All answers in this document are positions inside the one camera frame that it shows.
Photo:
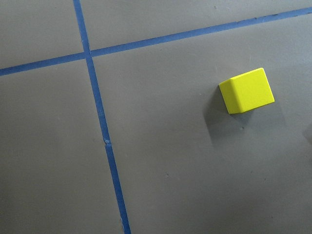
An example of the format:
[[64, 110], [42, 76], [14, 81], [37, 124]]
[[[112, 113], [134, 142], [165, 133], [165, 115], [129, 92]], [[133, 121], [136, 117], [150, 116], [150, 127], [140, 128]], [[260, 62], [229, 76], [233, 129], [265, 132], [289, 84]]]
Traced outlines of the yellow cube block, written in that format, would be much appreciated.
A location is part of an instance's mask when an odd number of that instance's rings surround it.
[[229, 114], [241, 114], [275, 102], [263, 68], [243, 73], [219, 83]]

